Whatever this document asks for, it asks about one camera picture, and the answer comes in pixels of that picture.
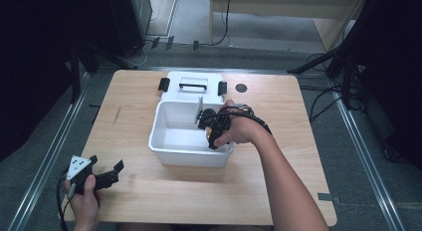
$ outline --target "wooden table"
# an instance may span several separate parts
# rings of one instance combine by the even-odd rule
[[[227,1],[210,0],[209,44],[213,43],[213,13],[226,13]],[[329,51],[339,41],[349,21],[357,18],[364,1],[230,0],[230,13],[313,18],[322,43]]]
[[[272,225],[262,165],[251,144],[235,144],[224,168],[162,165],[148,138],[164,72],[117,71],[83,152],[97,155],[94,173],[121,159],[119,182],[104,189],[101,221]],[[223,74],[226,98],[251,106],[311,192],[327,224],[336,222],[298,81],[293,76]],[[246,93],[235,86],[245,84]],[[72,209],[66,220],[74,220]]]

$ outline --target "white cable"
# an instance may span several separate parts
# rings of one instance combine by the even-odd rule
[[[146,53],[145,53],[145,47],[147,46],[147,45],[149,45],[149,44],[152,44],[152,43],[146,43],[144,46],[143,46],[143,48],[142,48],[142,53],[143,53],[143,55],[145,55],[145,59],[143,60],[143,62],[142,63],[140,63],[140,64],[134,64],[133,62],[131,62],[131,61],[129,61],[129,60],[127,60],[127,59],[125,59],[125,58],[123,58],[126,62],[128,62],[129,64],[131,64],[132,66],[141,66],[141,65],[143,65],[143,64],[145,64],[146,63]]]
[[[155,17],[151,18],[149,21],[153,21],[158,17],[158,12],[152,10],[152,14],[154,14],[154,13],[155,13]]]

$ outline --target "white lid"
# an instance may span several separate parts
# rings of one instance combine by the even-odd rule
[[[162,93],[162,101],[198,103],[202,98],[204,104],[223,103],[223,97],[218,96],[218,85],[224,80],[219,74],[172,71],[167,78],[170,85]]]

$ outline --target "metal rail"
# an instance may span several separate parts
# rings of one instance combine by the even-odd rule
[[[335,99],[339,98],[338,93],[333,93],[333,95]],[[357,154],[359,155],[363,169],[366,172],[366,176],[369,179],[369,183],[372,186],[376,199],[378,200],[379,207],[381,208],[385,220],[387,221],[388,227],[390,230],[404,231],[405,228],[403,222],[401,221],[390,193],[388,192],[388,189],[372,160],[364,139],[359,132],[356,122],[354,121],[353,115],[347,110],[342,101],[337,102],[337,105],[356,148]]]

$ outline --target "handheld controller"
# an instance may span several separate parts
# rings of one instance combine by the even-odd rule
[[[219,110],[217,113],[212,109],[200,111],[198,114],[198,128],[205,129],[208,127],[207,139],[208,147],[212,149],[218,148],[214,145],[214,141],[220,137],[225,131],[230,129],[230,116],[243,116],[259,123],[268,133],[271,133],[268,125],[260,118],[254,115],[254,111],[247,105],[232,104]]]
[[[73,156],[71,164],[69,165],[67,179],[71,181],[71,188],[68,193],[68,198],[71,199],[75,194],[84,194],[84,185],[87,177],[93,174],[93,166],[98,161],[97,156],[93,155],[90,159]],[[118,174],[124,168],[123,160],[117,163],[113,170],[103,174],[95,175],[96,187],[94,191],[109,188],[114,183],[118,182]]]

